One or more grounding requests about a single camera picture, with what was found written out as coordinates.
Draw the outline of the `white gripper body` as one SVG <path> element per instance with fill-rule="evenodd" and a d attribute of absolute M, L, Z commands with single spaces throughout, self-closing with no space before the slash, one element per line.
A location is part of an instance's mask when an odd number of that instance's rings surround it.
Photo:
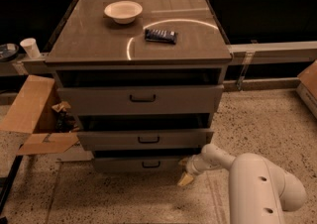
<path fill-rule="evenodd" d="M 198 176 L 202 174 L 202 169 L 199 167 L 201 164 L 201 158 L 198 155 L 191 156 L 185 166 L 186 171 L 192 176 Z"/>

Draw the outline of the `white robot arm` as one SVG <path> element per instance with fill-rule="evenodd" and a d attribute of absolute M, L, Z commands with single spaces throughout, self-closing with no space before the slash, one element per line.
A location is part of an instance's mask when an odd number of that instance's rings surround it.
<path fill-rule="evenodd" d="M 214 144 L 180 162 L 184 167 L 178 186 L 186 186 L 207 170 L 229 172 L 230 224 L 285 224 L 283 212 L 300 209 L 307 193 L 292 173 L 251 153 L 236 157 Z"/>

